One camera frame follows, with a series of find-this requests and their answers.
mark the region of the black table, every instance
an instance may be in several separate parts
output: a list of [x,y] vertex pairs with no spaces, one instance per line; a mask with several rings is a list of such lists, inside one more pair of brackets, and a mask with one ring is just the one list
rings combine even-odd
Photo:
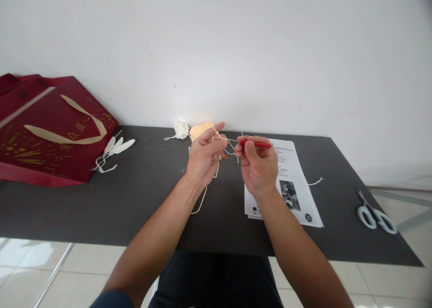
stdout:
[[[49,189],[0,182],[0,236],[128,245],[184,174],[191,142],[164,141],[174,134],[170,128],[119,129],[125,140],[136,139],[135,144],[108,160],[105,168],[119,164],[114,171],[96,172],[88,184]],[[239,135],[224,133],[230,139]],[[324,178],[310,187],[324,228],[304,228],[327,259],[423,266],[400,234],[371,230],[360,222],[354,187],[360,187],[375,208],[380,206],[331,138],[259,135],[293,141],[306,180]],[[163,144],[169,145],[138,149]],[[209,185],[200,212],[189,218],[178,248],[274,255],[264,222],[244,214],[243,185],[236,158],[222,159],[218,178]]]

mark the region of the photo on paper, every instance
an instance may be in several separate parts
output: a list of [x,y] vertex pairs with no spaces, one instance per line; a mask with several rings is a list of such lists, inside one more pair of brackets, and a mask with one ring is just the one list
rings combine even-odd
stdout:
[[252,212],[253,212],[254,215],[256,215],[256,214],[261,215],[261,210],[260,210],[260,208],[258,206],[253,207],[252,208]]
[[280,190],[282,192],[282,198],[284,202],[287,204],[288,208],[291,210],[299,210],[300,204],[298,203],[296,189],[294,187],[294,183],[290,181],[279,181]]

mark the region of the hand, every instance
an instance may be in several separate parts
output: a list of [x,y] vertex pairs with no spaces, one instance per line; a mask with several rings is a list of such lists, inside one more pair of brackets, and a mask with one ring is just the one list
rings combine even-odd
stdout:
[[[217,131],[223,127],[225,127],[224,122],[220,122],[214,126]],[[209,185],[213,180],[217,163],[224,155],[224,149],[228,144],[225,140],[219,139],[215,129],[207,129],[190,147],[188,167],[185,175],[192,178],[202,187]]]
[[254,142],[270,143],[267,138],[260,136],[239,136],[238,141],[248,140],[244,146],[234,147],[235,156],[242,159],[242,176],[247,189],[255,197],[276,191],[276,177],[278,176],[278,156],[274,148],[263,149],[255,147]]

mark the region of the bag handle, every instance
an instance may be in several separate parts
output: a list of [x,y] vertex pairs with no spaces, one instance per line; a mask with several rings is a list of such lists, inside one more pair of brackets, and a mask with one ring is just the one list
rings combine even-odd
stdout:
[[89,145],[89,144],[94,144],[98,141],[101,141],[107,134],[107,130],[105,129],[104,124],[99,120],[96,119],[95,117],[93,117],[90,113],[88,113],[87,111],[85,111],[77,102],[75,102],[74,100],[68,98],[65,95],[61,95],[61,97],[67,102],[67,104],[69,104],[71,107],[73,107],[74,109],[87,114],[88,116],[90,116],[94,123],[96,124],[96,127],[99,130],[99,136],[96,137],[91,137],[91,138],[85,138],[85,139],[81,139],[81,140],[70,140],[66,137],[57,135],[53,132],[50,132],[48,130],[42,129],[42,128],[38,128],[35,126],[30,126],[30,125],[24,125],[24,127],[26,129],[28,129],[33,135],[36,135],[42,139],[54,142],[56,144],[75,144],[75,145]]

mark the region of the paper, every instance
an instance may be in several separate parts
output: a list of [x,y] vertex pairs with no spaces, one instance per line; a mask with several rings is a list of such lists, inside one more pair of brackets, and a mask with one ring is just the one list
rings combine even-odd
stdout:
[[[278,155],[278,177],[276,189],[291,209],[299,223],[312,227],[324,227],[316,208],[311,190],[298,161],[292,141],[269,139]],[[253,195],[244,186],[244,213],[251,219],[262,219],[260,208]]]

